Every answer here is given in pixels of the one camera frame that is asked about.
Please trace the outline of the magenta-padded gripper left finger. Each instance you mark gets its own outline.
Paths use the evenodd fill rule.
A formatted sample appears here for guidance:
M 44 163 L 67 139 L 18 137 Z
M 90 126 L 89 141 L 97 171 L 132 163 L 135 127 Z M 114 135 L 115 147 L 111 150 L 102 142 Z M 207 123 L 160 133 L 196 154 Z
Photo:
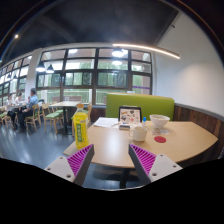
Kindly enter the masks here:
M 94 145 L 90 144 L 68 157 L 59 156 L 45 170 L 82 186 L 93 156 Z

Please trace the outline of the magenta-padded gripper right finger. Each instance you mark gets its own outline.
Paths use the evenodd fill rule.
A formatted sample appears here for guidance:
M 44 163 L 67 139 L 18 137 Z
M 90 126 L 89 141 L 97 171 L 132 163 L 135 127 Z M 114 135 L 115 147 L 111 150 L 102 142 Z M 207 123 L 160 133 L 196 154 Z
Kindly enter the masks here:
M 182 169 L 165 154 L 155 155 L 139 146 L 130 144 L 129 156 L 137 171 L 140 182 L 147 185 Z

